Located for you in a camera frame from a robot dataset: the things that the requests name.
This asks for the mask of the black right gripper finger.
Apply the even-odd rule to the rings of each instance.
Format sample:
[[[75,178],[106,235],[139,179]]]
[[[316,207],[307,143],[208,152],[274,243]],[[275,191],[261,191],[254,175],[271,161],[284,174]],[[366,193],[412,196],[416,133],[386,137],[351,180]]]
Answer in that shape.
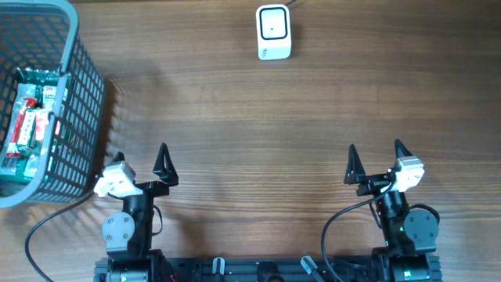
[[[344,184],[354,185],[364,183],[365,181],[365,169],[355,145],[352,144],[348,148],[348,164],[344,176]]]
[[[400,139],[395,140],[395,156],[397,159],[411,157],[413,154],[405,147]]]

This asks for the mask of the green 3M sponge package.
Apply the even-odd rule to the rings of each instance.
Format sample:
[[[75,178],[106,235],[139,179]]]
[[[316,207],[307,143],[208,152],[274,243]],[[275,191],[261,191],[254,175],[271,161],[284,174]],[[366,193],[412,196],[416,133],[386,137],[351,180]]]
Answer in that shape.
[[[9,120],[6,144],[2,147],[2,153],[5,156],[1,160],[1,179],[15,183],[28,183],[35,177],[38,170],[41,153],[44,151],[42,148],[44,139],[41,145],[28,156],[7,157],[7,147],[13,135],[16,118],[21,108],[21,100],[23,98],[35,98],[37,100],[35,109],[47,109],[49,113],[52,112],[56,101],[59,75],[55,71],[33,70],[30,68],[19,69],[17,74],[16,93]]]

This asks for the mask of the red stick packet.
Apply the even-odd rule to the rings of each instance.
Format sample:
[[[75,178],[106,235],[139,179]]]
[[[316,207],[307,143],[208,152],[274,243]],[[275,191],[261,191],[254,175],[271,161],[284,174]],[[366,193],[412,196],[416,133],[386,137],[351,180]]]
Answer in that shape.
[[[21,128],[21,125],[23,124],[25,112],[28,109],[35,109],[36,104],[37,104],[37,100],[35,98],[23,98],[21,100],[21,102],[20,102],[21,108],[18,112],[18,115],[16,118],[16,123],[14,126],[13,135],[11,137],[11,140],[8,144],[7,151],[6,151],[7,157],[28,156],[29,154],[32,153],[33,150],[29,150],[26,154],[22,154],[16,148],[16,142],[17,142],[19,135],[20,135],[20,128]]]

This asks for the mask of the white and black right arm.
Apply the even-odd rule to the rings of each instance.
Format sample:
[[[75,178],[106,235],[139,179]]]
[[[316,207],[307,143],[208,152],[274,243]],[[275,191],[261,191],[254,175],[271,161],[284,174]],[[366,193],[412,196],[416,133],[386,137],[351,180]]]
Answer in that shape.
[[[369,278],[375,281],[432,281],[438,271],[431,260],[436,251],[440,216],[425,205],[410,205],[405,192],[418,186],[424,163],[400,139],[395,140],[396,161],[386,172],[367,175],[355,145],[348,149],[344,183],[356,184],[359,197],[369,204],[383,232],[385,245],[374,248]]]

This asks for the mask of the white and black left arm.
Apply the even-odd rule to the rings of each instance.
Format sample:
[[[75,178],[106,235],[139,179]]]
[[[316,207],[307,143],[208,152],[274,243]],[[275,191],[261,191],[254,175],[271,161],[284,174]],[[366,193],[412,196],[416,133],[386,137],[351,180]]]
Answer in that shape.
[[[157,180],[137,183],[135,172],[122,152],[103,169],[94,191],[99,197],[121,200],[123,206],[121,211],[109,215],[102,225],[107,258],[95,264],[94,281],[178,280],[175,268],[162,250],[152,249],[153,236],[158,234],[153,231],[153,217],[161,214],[153,200],[167,196],[169,188],[178,185],[178,175],[165,143],[160,145],[153,174],[158,176]]]

